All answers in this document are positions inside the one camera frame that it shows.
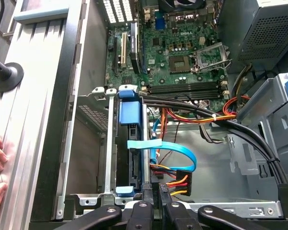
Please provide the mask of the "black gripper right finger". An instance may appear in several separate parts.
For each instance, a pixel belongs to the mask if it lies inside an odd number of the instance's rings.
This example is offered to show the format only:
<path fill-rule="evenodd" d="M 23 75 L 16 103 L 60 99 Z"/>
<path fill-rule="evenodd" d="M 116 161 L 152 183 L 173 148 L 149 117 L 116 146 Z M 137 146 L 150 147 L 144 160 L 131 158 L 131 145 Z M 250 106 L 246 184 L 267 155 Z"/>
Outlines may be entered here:
<path fill-rule="evenodd" d="M 207 205 L 191 214 L 181 202 L 173 201 L 165 184 L 159 185 L 164 230 L 257 230 L 258 225 L 221 208 Z"/>

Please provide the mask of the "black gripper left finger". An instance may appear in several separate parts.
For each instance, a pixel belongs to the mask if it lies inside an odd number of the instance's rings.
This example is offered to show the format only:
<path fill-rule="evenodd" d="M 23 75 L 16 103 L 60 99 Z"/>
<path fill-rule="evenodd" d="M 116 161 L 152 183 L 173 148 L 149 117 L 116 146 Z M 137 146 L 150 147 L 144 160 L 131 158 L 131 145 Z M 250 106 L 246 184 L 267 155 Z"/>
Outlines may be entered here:
<path fill-rule="evenodd" d="M 151 230 L 154 222 L 153 186 L 142 185 L 142 200 L 132 208 L 114 205 L 97 208 L 71 221 L 72 230 Z"/>

